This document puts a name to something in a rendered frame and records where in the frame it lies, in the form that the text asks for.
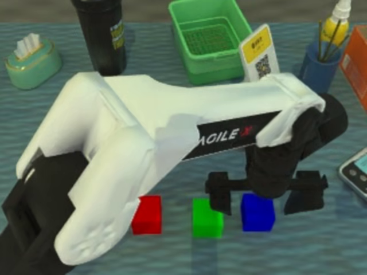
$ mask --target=plastic basket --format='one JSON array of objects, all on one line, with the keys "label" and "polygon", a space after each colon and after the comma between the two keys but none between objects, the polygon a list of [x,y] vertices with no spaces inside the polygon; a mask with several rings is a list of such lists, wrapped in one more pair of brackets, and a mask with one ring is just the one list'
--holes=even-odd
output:
[{"label": "plastic basket", "polygon": [[169,12],[192,84],[244,76],[238,46],[252,30],[236,0],[176,0]]}]

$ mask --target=green cube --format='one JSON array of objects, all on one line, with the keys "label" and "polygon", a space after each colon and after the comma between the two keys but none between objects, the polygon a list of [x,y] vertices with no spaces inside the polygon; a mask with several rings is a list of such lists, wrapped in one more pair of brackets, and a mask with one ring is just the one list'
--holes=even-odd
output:
[{"label": "green cube", "polygon": [[193,237],[221,238],[223,214],[210,208],[209,199],[193,199]]}]

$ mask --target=blue cup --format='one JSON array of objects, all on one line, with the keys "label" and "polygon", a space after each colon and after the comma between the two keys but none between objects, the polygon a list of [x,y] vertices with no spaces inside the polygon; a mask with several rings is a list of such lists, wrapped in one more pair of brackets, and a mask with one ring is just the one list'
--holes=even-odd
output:
[{"label": "blue cup", "polygon": [[[321,57],[323,57],[328,44],[328,42],[321,43]],[[338,69],[342,52],[338,49],[326,62],[320,62],[318,61],[318,48],[318,41],[307,47],[298,77],[315,93],[327,93]],[[328,55],[335,48],[336,46],[332,44]]]}]

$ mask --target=white tissue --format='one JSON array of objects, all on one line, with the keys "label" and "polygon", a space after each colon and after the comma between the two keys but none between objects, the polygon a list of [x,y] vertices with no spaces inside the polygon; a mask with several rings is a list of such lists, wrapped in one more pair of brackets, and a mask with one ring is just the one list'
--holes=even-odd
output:
[{"label": "white tissue", "polygon": [[40,35],[30,33],[28,36],[17,42],[17,49],[14,51],[14,54],[19,59],[23,59],[37,51],[40,45]]}]

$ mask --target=gray electronic device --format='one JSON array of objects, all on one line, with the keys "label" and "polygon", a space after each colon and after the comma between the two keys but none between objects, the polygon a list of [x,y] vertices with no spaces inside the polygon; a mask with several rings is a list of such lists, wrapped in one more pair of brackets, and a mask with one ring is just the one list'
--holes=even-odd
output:
[{"label": "gray electronic device", "polygon": [[367,201],[367,147],[340,166],[339,176],[361,198]]}]

